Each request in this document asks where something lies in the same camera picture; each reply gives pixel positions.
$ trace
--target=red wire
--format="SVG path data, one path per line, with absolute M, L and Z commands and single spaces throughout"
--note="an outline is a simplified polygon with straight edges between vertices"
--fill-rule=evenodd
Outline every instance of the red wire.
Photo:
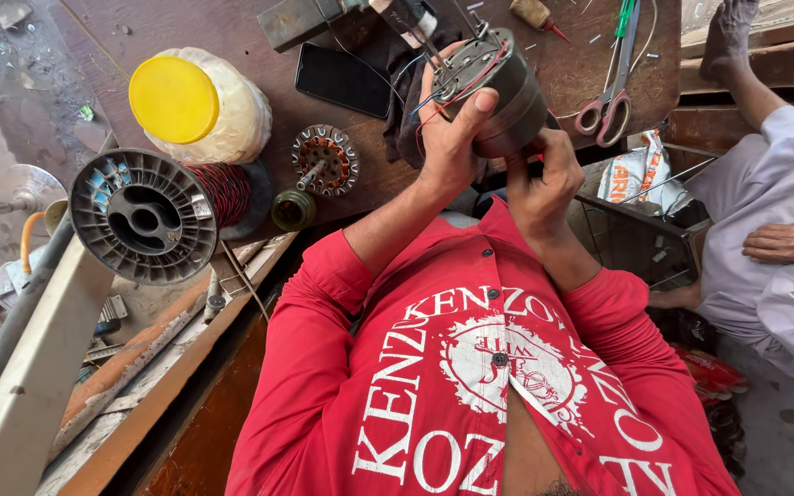
M 244 219 L 250 207 L 250 181 L 244 170 L 230 163 L 185 164 L 214 200 L 217 229 L 227 228 Z
M 428 121 L 429 121 L 430 119 L 432 119 L 432 118 L 433 118 L 433 117 L 434 117 L 436 114 L 439 114 L 439 113 L 440 113 L 440 110 L 442 110 L 442 109 L 443 109 L 443 107 L 446 107 L 447 105 L 449 105 L 449 104 L 450 104 L 450 103 L 452 103 L 453 101 L 456 101 L 458 98 L 461 98 L 461 96 L 462 96 L 462 95 L 464 95 L 465 93 L 467 93 L 467 92 L 468 92 L 468 90 L 469 90 L 470 88 L 474 87 L 474 85 L 475 85 L 475 84 L 476 84 L 476 83 L 477 83 L 477 82 L 478 82 L 480 79 L 482 79 L 482 77 L 483 77 L 483 76 L 485 76 L 486 74 L 488 74 L 488 73 L 489 73 L 489 72 L 492 70 L 492 67 L 495 67 L 495 63 L 499 61 L 499 59 L 501 58 L 501 54 L 503 54 L 503 52 L 505 51 L 505 49 L 506 49 L 506 48 L 507 48 L 507 41 L 506 41 L 506 40 L 503 40 L 503 41 L 501 42 L 501 50 L 499 50 L 498 54 L 497 54 L 497 55 L 495 55 L 495 58 L 493 58 L 493 59 L 492 59 L 492 63 L 490 63 L 490 64 L 489 64 L 489 67 L 486 67 L 486 70 L 485 70 L 485 71 L 483 71 L 483 72 L 482 72 L 482 73 L 481 73 L 479 76 L 477 76 L 477 77 L 476 77 L 476 79 L 474 79 L 474 81 L 473 81 L 473 82 L 471 82 L 471 83 L 468 85 L 468 87 L 466 87 L 466 88 L 464 88 L 463 90 L 461 90 L 461 93 L 457 94 L 456 96 L 453 96 L 453 98 L 452 98 L 451 100 L 447 101 L 447 102 L 446 102 L 446 103 L 444 103 L 443 105 L 440 105 L 440 106 L 437 108 L 437 110 L 435 110 L 435 111 L 434 111 L 434 113 L 433 113 L 433 114 L 431 114 L 431 116 L 430 116 L 430 117 L 428 117 L 427 119 L 425 119 L 425 121 L 424 121 L 423 123 L 421 123 L 421 125 L 419 125 L 419 126 L 418 126 L 418 128 L 416 128 L 416 129 L 415 129 L 415 147 L 416 147 L 416 148 L 418 148 L 418 154 L 419 154 L 419 155 L 421 155 L 423 159 L 425 158 L 425 152 L 423 152 L 423 151 L 422 151 L 422 146 L 421 146 L 421 145 L 419 144 L 419 142 L 418 142 L 418 137 L 419 137 L 419 135 L 422 133 L 422 127 L 424 127 L 424 126 L 425 126 L 425 124 L 427 124 L 427 123 L 428 123 Z

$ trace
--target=shirt button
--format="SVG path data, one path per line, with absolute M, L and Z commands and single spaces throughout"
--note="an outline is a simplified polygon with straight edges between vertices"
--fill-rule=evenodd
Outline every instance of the shirt button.
M 498 367 L 503 367 L 507 365 L 507 355 L 504 355 L 502 352 L 498 352 L 492 355 L 492 364 Z

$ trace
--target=white graphic print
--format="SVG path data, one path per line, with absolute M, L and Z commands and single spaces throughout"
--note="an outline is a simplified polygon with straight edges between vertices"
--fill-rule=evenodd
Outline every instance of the white graphic print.
M 455 383 L 456 396 L 474 411 L 495 413 L 500 423 L 507 417 L 507 374 L 520 381 L 541 405 L 554 415 L 568 434 L 569 425 L 583 429 L 579 406 L 586 401 L 577 367 L 551 344 L 504 315 L 456 323 L 441 342 L 440 368 Z M 492 364 L 495 353 L 507 355 L 510 369 Z

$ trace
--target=yellow lid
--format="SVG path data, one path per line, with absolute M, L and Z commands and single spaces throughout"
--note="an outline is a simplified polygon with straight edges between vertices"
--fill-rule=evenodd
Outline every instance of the yellow lid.
M 128 98 L 143 129 L 177 145 L 204 138 L 220 115 L 213 81 L 178 56 L 154 56 L 141 63 L 130 77 Z

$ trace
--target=white bag with orange print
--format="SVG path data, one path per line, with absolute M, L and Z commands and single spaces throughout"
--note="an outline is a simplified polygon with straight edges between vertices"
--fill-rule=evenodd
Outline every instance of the white bag with orange print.
M 644 192 L 627 203 L 654 203 L 659 208 L 652 215 L 674 215 L 688 205 L 692 197 L 678 181 L 669 181 L 648 191 L 651 186 L 658 185 L 669 177 L 669 161 L 664 154 L 657 130 L 643 132 L 642 141 L 647 146 L 635 148 L 632 152 L 612 159 L 612 163 L 602 173 L 597 196 L 619 203 L 638 192 Z

